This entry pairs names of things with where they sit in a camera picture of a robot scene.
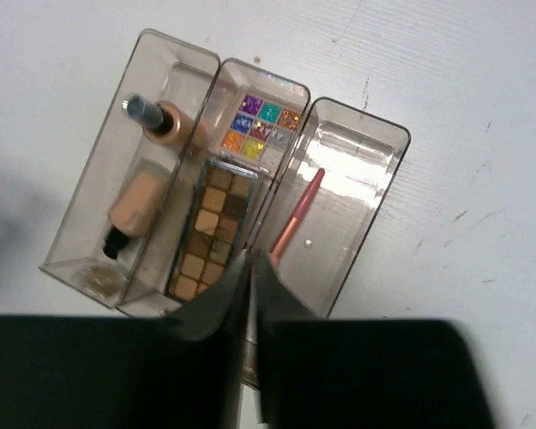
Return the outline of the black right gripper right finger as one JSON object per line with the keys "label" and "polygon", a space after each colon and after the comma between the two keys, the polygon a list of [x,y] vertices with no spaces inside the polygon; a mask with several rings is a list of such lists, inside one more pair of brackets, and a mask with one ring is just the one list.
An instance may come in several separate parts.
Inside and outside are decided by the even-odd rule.
{"label": "black right gripper right finger", "polygon": [[460,331],[437,319],[326,319],[257,255],[257,374],[271,428],[492,428]]}

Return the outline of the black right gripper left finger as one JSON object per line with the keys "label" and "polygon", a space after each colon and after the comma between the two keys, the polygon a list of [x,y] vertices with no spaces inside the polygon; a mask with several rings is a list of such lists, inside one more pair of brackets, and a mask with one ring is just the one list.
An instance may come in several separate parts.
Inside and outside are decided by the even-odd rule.
{"label": "black right gripper left finger", "polygon": [[235,428],[250,263],[157,318],[0,315],[0,428]]}

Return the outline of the black-cased brown eyeshadow palette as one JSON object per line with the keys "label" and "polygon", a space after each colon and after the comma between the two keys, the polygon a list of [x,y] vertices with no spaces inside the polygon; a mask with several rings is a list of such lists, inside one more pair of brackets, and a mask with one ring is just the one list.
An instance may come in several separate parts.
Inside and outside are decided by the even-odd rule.
{"label": "black-cased brown eyeshadow palette", "polygon": [[258,174],[216,159],[205,161],[193,187],[165,295],[186,303],[216,283],[239,246]]}

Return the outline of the round pink makeup brush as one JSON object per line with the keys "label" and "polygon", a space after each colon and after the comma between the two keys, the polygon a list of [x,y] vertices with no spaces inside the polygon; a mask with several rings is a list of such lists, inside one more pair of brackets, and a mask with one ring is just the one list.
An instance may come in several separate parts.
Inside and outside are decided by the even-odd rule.
{"label": "round pink makeup brush", "polygon": [[284,257],[291,241],[294,239],[297,230],[299,229],[301,223],[304,221],[309,209],[311,208],[314,199],[321,187],[322,180],[325,176],[325,169],[318,168],[314,177],[309,181],[309,183],[304,188],[303,192],[297,199],[296,204],[294,205],[291,214],[289,215],[287,221],[281,227],[279,234],[275,241],[272,244],[272,247],[269,252],[269,258],[272,265],[278,269],[281,260]]}

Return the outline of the square foundation bottle black pump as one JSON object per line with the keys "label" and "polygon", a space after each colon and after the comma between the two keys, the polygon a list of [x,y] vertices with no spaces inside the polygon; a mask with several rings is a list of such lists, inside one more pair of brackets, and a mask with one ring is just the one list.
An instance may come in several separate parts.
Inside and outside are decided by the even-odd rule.
{"label": "square foundation bottle black pump", "polygon": [[115,260],[129,243],[144,236],[151,226],[170,172],[162,165],[148,162],[141,165],[108,212],[110,228],[102,251]]}

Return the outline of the glitter eyeshadow palette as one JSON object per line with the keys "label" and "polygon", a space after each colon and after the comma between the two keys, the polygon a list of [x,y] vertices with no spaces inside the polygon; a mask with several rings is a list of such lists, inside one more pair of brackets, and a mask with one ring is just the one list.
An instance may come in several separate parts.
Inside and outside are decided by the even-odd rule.
{"label": "glitter eyeshadow palette", "polygon": [[274,176],[298,128],[305,101],[241,89],[222,112],[211,150],[256,170]]}

